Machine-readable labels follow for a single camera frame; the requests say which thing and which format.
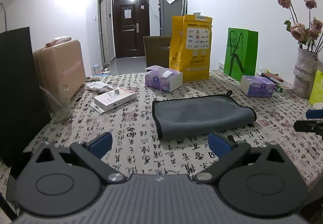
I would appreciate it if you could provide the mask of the purple grey microfibre towel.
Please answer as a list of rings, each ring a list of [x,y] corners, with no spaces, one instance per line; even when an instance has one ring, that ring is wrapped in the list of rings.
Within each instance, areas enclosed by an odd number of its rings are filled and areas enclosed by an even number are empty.
[[[189,138],[246,126],[257,120],[254,109],[226,94],[152,102],[152,117],[160,140]]]

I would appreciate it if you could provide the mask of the lime green orange bag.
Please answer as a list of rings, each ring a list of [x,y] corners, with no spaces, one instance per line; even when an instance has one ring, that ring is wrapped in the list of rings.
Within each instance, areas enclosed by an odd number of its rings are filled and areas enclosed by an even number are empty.
[[[323,107],[323,74],[322,71],[317,70],[309,103],[315,109],[322,109]]]

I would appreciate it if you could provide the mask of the stack of small medicine boxes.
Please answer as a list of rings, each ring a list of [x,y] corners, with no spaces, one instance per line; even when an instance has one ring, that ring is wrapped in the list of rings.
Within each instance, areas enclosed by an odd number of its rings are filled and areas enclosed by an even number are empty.
[[[280,77],[272,73],[261,73],[261,77],[265,77],[275,84],[275,90],[280,93],[291,93],[293,87]]]

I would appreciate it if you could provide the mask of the white textured flower vase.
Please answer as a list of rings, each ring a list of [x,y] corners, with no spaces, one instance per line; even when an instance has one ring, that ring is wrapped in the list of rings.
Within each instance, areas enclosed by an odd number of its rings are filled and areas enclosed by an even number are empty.
[[[317,54],[305,49],[298,49],[293,71],[295,75],[293,93],[302,98],[308,99],[310,97],[316,71],[318,69],[318,63]]]

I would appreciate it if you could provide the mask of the clear drinking glass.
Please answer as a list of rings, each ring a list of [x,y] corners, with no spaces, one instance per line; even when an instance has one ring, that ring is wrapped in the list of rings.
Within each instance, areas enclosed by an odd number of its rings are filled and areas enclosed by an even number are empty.
[[[50,92],[42,86],[41,89],[45,100],[49,106],[49,110],[53,113],[57,122],[64,123],[72,118],[71,102],[68,97],[68,86],[58,86],[56,90]]]

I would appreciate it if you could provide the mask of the flat white pink box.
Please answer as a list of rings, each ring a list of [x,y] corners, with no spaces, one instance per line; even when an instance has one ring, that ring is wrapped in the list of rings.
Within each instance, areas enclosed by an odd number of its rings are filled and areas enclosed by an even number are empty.
[[[135,92],[119,87],[96,96],[90,106],[103,114],[136,98],[137,94]]]

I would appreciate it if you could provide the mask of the calligraphy print tablecloth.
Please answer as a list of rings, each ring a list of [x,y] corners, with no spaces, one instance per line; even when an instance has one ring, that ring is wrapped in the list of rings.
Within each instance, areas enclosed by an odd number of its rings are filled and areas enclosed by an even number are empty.
[[[111,132],[112,150],[103,160],[123,174],[193,175],[217,161],[217,156],[208,147],[206,135],[180,134],[175,139],[159,140],[152,103],[232,91],[232,98],[238,104],[254,109],[257,120],[251,125],[227,130],[225,136],[246,141],[253,147],[277,142],[300,171],[309,189],[322,179],[321,137],[298,133],[293,128],[294,122],[303,119],[311,105],[292,93],[275,92],[269,98],[247,97],[237,81],[220,71],[212,71],[208,79],[186,83],[171,93],[145,86],[143,73],[106,76],[102,80],[113,87],[136,92],[136,100],[102,115],[91,107],[94,94],[82,87],[71,101],[72,119],[64,124],[49,122],[27,149],[33,151],[44,141],[68,146],[78,140],[89,141],[103,132]]]

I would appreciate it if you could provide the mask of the closed purple tissue box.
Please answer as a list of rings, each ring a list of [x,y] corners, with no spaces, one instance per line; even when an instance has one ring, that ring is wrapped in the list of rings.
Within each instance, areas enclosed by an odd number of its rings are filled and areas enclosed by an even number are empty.
[[[247,97],[271,97],[275,83],[265,77],[244,75],[241,77],[240,89]]]

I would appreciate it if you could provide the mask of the crumpled white tissue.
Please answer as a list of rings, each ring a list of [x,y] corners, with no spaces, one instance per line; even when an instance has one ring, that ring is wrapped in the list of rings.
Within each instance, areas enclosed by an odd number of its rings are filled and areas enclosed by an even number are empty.
[[[105,93],[114,90],[114,88],[106,83],[101,81],[93,81],[90,83],[86,83],[85,88],[89,91],[97,92],[97,93]]]

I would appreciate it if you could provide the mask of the black paper shopping bag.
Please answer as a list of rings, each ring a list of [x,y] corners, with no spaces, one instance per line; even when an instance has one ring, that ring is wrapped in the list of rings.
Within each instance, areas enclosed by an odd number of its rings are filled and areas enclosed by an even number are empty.
[[[1,33],[1,162],[18,163],[51,120],[35,69],[28,27]]]

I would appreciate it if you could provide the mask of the dried pink rose bouquet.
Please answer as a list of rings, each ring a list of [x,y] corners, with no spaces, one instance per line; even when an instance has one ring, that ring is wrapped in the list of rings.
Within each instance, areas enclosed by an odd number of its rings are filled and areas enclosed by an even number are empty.
[[[307,22],[302,22],[296,14],[292,0],[278,0],[278,4],[287,9],[291,17],[284,22],[286,30],[297,41],[300,49],[307,50],[315,55],[322,52],[322,20],[317,19],[312,14],[318,7],[316,0],[303,0],[307,10]]]

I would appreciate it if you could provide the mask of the pink hard-shell suitcase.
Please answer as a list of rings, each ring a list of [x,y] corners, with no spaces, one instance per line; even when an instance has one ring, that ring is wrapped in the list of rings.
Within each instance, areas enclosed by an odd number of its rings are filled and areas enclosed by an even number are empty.
[[[33,52],[39,85],[51,94],[62,94],[67,86],[68,99],[72,99],[85,82],[85,70],[78,40],[43,47]]]

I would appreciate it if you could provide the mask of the open purple tissue box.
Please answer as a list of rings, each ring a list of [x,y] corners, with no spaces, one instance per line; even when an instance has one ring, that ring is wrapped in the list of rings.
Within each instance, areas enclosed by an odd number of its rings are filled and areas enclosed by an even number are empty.
[[[145,85],[164,92],[172,92],[182,86],[183,74],[161,66],[147,67],[145,74]]]

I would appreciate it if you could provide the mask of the green paper gift bag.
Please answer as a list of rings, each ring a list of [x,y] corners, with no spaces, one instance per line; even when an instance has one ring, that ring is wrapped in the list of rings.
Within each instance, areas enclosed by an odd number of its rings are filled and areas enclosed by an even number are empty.
[[[237,81],[244,75],[255,75],[258,52],[258,32],[228,28],[223,72]]]

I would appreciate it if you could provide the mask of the yellow paper delivery bag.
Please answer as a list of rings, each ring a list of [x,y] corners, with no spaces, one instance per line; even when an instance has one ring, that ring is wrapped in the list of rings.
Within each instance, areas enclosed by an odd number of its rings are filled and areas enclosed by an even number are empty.
[[[172,17],[169,68],[183,74],[183,82],[209,78],[212,18],[201,15]]]

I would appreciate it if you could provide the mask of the brown cardboard box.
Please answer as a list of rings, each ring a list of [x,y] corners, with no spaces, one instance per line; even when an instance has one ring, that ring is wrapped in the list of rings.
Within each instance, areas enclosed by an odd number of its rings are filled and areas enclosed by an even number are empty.
[[[147,67],[168,68],[171,36],[146,36],[143,39]]]

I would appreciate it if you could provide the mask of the dark brown entrance door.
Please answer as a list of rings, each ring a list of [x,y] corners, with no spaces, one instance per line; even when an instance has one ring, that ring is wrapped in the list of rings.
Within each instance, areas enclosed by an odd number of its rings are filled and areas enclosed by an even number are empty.
[[[150,35],[149,0],[112,0],[112,13],[115,56],[144,56],[144,37]]]

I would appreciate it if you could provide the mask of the grey refrigerator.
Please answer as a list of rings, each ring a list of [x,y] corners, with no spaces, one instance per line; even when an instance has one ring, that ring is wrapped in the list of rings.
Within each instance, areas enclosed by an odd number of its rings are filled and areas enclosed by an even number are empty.
[[[172,17],[182,15],[183,0],[159,0],[160,35],[172,35]]]

